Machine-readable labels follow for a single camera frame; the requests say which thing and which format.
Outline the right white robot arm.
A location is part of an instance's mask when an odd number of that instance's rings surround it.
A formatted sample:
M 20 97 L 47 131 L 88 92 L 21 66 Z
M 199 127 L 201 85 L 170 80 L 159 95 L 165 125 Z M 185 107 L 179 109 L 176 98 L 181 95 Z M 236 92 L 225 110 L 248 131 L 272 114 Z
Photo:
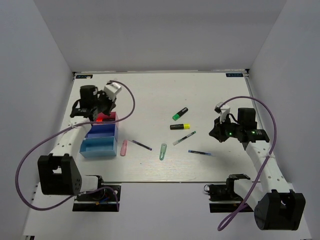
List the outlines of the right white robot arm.
M 258 129 L 254 108 L 238 109 L 237 118 L 230 107 L 217 106 L 219 117 L 214 120 L 211 137 L 220 143 L 229 138 L 237 139 L 250 157 L 257 172 L 258 181 L 253 183 L 244 174 L 231 174 L 224 184 L 209 184 L 204 190 L 212 202 L 245 201 L 240 210 L 252 209 L 260 230 L 289 230 L 299 228 L 306 205 L 302 193 L 295 192 L 285 180 L 271 150 L 270 139 L 263 129 Z

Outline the yellow cap black highlighter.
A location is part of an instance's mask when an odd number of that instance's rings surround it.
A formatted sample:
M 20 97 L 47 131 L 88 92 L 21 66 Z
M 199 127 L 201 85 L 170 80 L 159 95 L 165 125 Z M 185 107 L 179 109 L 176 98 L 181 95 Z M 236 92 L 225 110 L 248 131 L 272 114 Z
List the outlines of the yellow cap black highlighter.
M 182 123 L 182 124 L 172 124 L 169 126 L 170 130 L 187 130 L 190 129 L 189 123 Z

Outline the orange highlighter marker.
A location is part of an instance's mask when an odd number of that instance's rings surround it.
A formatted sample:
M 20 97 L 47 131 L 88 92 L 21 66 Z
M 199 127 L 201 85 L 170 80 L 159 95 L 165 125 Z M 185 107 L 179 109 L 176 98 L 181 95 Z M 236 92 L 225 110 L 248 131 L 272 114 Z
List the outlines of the orange highlighter marker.
M 115 120 L 114 117 L 101 116 L 101 117 L 98 117 L 96 119 L 96 122 L 98 122 L 98 123 L 108 123 L 108 122 L 113 122 L 114 120 Z

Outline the green cap black highlighter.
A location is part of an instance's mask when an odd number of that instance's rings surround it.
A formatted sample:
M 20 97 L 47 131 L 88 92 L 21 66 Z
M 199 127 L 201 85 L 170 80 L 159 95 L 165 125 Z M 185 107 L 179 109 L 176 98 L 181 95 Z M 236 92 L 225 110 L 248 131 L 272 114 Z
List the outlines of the green cap black highlighter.
M 186 112 L 188 112 L 188 108 L 187 107 L 184 107 L 183 109 L 181 109 L 179 112 L 177 112 L 173 117 L 172 119 L 174 121 L 178 120 L 180 117 L 182 117 Z

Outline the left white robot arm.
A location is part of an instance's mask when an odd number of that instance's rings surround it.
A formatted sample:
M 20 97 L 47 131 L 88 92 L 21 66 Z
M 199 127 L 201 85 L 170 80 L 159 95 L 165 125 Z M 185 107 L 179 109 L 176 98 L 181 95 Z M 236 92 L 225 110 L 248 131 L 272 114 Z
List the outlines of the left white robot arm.
M 88 192 L 94 199 L 105 196 L 106 187 L 96 175 L 82 175 L 76 164 L 81 144 L 98 114 L 109 115 L 115 108 L 121 86 L 107 83 L 102 90 L 95 85 L 80 87 L 80 98 L 74 102 L 66 131 L 49 153 L 37 161 L 40 186 L 44 195 L 76 196 Z

